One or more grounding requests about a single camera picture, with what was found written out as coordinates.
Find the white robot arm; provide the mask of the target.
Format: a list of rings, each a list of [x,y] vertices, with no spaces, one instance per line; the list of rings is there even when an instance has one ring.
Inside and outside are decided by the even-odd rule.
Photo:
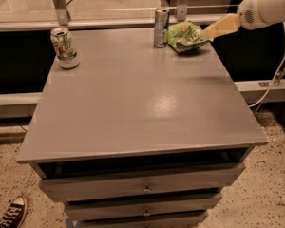
[[[285,0],[243,0],[236,13],[228,13],[200,32],[203,40],[231,34],[244,28],[261,29],[285,22]]]

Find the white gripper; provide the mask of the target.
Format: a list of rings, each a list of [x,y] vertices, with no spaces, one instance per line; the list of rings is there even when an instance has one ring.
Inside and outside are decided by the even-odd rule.
[[[200,32],[204,40],[211,40],[223,35],[234,33],[240,28],[248,30],[261,29],[266,26],[260,15],[260,0],[243,0],[237,7],[237,14],[228,13],[217,22]]]

